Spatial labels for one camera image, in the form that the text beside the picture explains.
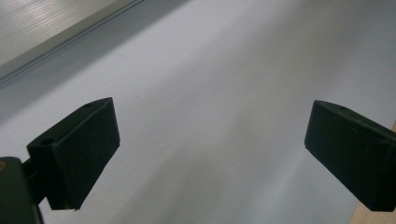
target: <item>black clamp jaw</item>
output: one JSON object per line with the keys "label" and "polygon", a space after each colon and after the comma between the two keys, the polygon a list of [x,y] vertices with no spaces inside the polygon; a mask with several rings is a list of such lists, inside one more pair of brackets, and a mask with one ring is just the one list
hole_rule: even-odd
{"label": "black clamp jaw", "polygon": [[315,101],[305,147],[370,210],[394,210],[396,133],[343,106]]}
{"label": "black clamp jaw", "polygon": [[31,158],[0,158],[0,224],[43,223],[38,204],[79,209],[120,145],[112,98],[86,104],[38,136]]}

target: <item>white surface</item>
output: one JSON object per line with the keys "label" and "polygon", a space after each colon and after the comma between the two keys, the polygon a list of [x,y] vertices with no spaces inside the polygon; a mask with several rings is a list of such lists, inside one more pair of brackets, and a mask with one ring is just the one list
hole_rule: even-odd
{"label": "white surface", "polygon": [[1,155],[112,96],[121,146],[63,223],[348,223],[315,99],[396,120],[394,1],[147,0],[0,87]]}

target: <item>hole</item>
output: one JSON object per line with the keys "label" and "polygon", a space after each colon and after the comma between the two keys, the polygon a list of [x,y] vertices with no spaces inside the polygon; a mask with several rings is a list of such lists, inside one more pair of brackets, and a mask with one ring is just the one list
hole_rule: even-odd
{"label": "hole", "polygon": [[46,140],[43,140],[43,141],[41,142],[41,145],[47,146],[47,145],[49,145],[49,144],[51,144],[51,143],[53,143],[53,142],[55,142],[55,140],[54,140],[53,138],[48,138],[48,139],[46,139]]}
{"label": "hole", "polygon": [[7,166],[7,162],[6,161],[0,161],[0,171],[4,170]]}

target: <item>wooden edge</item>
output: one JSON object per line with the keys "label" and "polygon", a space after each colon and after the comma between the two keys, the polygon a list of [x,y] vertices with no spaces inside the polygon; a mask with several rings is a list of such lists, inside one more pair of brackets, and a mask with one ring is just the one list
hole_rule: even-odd
{"label": "wooden edge", "polygon": [[[392,130],[396,132],[396,122]],[[364,204],[358,203],[353,212],[349,224],[395,224],[396,211],[394,212],[372,212]]]}

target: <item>white tabletop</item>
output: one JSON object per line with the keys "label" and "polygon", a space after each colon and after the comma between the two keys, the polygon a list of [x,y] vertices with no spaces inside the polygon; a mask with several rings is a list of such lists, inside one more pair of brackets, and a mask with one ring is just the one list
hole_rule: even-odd
{"label": "white tabletop", "polygon": [[394,1],[146,0],[0,86],[0,152],[113,97],[121,146],[47,224],[348,223],[304,148],[314,100],[396,120]]}

